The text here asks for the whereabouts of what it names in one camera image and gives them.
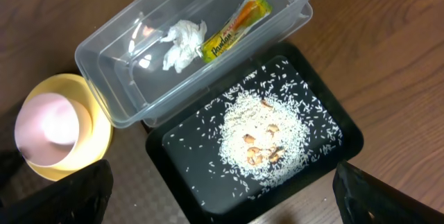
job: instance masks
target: pink cup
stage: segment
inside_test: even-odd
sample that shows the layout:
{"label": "pink cup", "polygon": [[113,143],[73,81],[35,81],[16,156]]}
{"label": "pink cup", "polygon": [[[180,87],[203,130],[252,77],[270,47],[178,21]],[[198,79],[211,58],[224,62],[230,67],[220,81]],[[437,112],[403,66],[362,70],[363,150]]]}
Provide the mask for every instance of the pink cup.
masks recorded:
{"label": "pink cup", "polygon": [[28,162],[41,167],[75,162],[76,148],[90,134],[91,117],[85,107],[56,93],[32,98],[15,122],[18,149]]}

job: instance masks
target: yellow saucer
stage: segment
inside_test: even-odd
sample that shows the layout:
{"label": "yellow saucer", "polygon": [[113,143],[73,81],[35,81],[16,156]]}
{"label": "yellow saucer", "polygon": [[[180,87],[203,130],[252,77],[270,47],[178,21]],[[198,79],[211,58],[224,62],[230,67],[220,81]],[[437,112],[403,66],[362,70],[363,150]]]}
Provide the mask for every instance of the yellow saucer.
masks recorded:
{"label": "yellow saucer", "polygon": [[[102,159],[111,142],[112,126],[89,90],[85,79],[74,74],[59,74],[47,78],[30,92],[24,104],[34,96],[48,92],[59,93],[69,99],[78,101],[86,107],[91,115],[92,134],[87,148],[83,150],[84,159],[77,161],[75,166],[85,167]],[[29,162],[27,163],[34,172],[52,181],[60,180],[76,172],[69,167],[63,169],[42,168]]]}

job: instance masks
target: crumpled paper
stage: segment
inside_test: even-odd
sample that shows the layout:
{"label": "crumpled paper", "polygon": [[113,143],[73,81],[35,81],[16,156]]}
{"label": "crumpled paper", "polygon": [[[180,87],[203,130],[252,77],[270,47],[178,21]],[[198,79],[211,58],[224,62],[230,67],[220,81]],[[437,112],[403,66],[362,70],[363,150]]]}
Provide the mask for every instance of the crumpled paper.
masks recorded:
{"label": "crumpled paper", "polygon": [[161,42],[173,42],[174,45],[164,56],[163,70],[168,71],[172,66],[177,73],[191,64],[198,57],[198,50],[205,39],[207,24],[202,21],[197,25],[188,20],[180,20],[172,26]]}

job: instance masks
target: yellow and green packet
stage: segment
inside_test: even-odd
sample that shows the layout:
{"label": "yellow and green packet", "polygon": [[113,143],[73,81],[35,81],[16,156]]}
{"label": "yellow and green packet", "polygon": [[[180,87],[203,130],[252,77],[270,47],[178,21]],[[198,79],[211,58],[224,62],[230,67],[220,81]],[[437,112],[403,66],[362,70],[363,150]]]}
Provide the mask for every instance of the yellow and green packet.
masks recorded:
{"label": "yellow and green packet", "polygon": [[228,23],[202,46],[202,59],[211,62],[233,47],[259,21],[271,13],[265,0],[245,0]]}

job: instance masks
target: transparent container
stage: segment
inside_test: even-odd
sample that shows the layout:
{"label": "transparent container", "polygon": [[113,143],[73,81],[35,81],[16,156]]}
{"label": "transparent container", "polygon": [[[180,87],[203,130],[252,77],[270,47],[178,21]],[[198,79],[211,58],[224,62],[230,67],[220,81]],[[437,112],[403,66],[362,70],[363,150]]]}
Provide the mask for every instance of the transparent container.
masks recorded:
{"label": "transparent container", "polygon": [[196,58],[182,73],[162,69],[173,45],[160,43],[180,19],[207,24],[205,39],[222,29],[243,0],[135,0],[83,41],[76,62],[97,101],[117,128],[144,120],[156,127],[207,87],[307,23],[309,0],[267,0],[272,13],[211,63]]}

